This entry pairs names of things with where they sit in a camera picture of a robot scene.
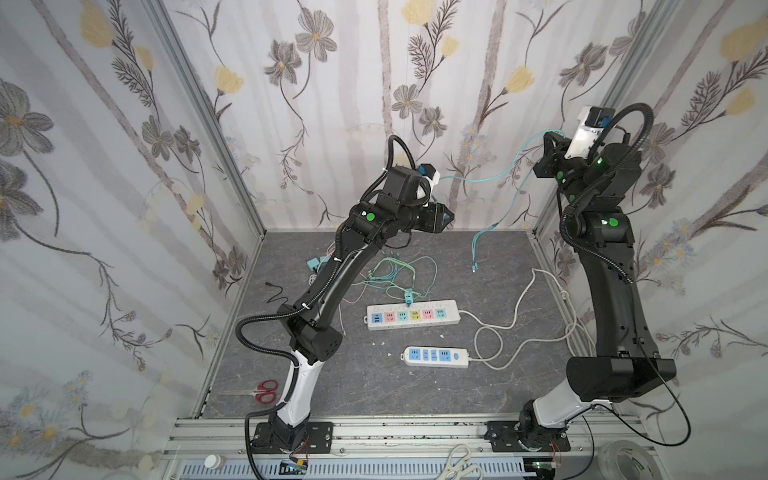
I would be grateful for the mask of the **white multicolour power strip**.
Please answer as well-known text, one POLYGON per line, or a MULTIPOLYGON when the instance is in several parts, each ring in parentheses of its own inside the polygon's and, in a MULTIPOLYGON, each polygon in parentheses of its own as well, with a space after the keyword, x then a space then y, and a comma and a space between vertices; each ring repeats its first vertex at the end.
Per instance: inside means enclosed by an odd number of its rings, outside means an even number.
POLYGON ((455 300, 370 305, 365 323, 370 331, 456 325, 461 320, 455 300))

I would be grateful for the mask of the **pink charger with cable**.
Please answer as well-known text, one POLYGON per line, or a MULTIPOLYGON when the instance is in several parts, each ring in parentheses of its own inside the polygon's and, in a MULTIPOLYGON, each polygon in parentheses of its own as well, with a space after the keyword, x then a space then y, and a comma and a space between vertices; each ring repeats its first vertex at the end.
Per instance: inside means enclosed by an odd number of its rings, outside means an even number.
POLYGON ((338 307, 355 299, 355 296, 349 294, 348 291, 361 289, 359 282, 362 280, 361 272, 363 269, 363 266, 349 264, 341 268, 334 276, 328 288, 315 304, 311 322, 315 329, 318 331, 327 330, 332 324, 338 307))

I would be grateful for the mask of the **teal charger with cable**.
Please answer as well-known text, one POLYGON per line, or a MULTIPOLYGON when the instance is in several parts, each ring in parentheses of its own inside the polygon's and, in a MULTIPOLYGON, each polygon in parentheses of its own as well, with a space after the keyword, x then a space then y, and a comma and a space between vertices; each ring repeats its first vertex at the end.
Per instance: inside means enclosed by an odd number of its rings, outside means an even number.
MULTIPOLYGON (((510 176, 515 169, 518 168, 518 166, 520 165, 522 157, 526 153, 530 153, 531 151, 534 150, 534 147, 529 149, 528 145, 530 143, 532 143, 534 140, 538 140, 538 139, 543 140, 543 137, 546 134, 549 134, 549 133, 558 134, 558 135, 564 135, 564 132, 561 129, 547 129, 547 130, 544 130, 544 131, 541 131, 541 132, 538 132, 538 133, 534 134, 533 136, 528 138, 522 144, 522 146, 518 149, 518 151, 516 152, 513 160, 510 162, 509 166, 504 171, 502 171, 502 172, 500 172, 500 173, 498 173, 498 174, 496 174, 494 176, 487 177, 487 178, 481 178, 481 179, 468 179, 466 177, 459 177, 459 176, 453 175, 453 176, 445 177, 445 180, 458 179, 461 183, 482 184, 482 183, 493 182, 493 181, 496 181, 496 180, 499 180, 499 179, 506 178, 506 177, 510 176)), ((510 203, 509 208, 504 213, 504 215, 499 220, 497 220, 496 222, 491 223, 489 226, 485 227, 483 230, 479 231, 478 233, 476 233, 473 236, 472 241, 470 243, 470 253, 471 253, 471 264, 470 264, 470 267, 471 267, 471 272, 472 273, 476 273, 477 270, 479 269, 479 264, 478 264, 478 260, 477 260, 477 244, 478 244, 480 238, 484 234, 487 234, 487 233, 490 233, 490 232, 494 231, 512 213, 512 210, 513 210, 513 208, 515 206, 517 197, 520 195, 520 190, 525 186, 527 180, 530 178, 530 174, 531 173, 532 173, 532 171, 529 171, 529 173, 523 178, 522 183, 520 185, 520 188, 515 192, 515 194, 513 196, 513 200, 510 203)))

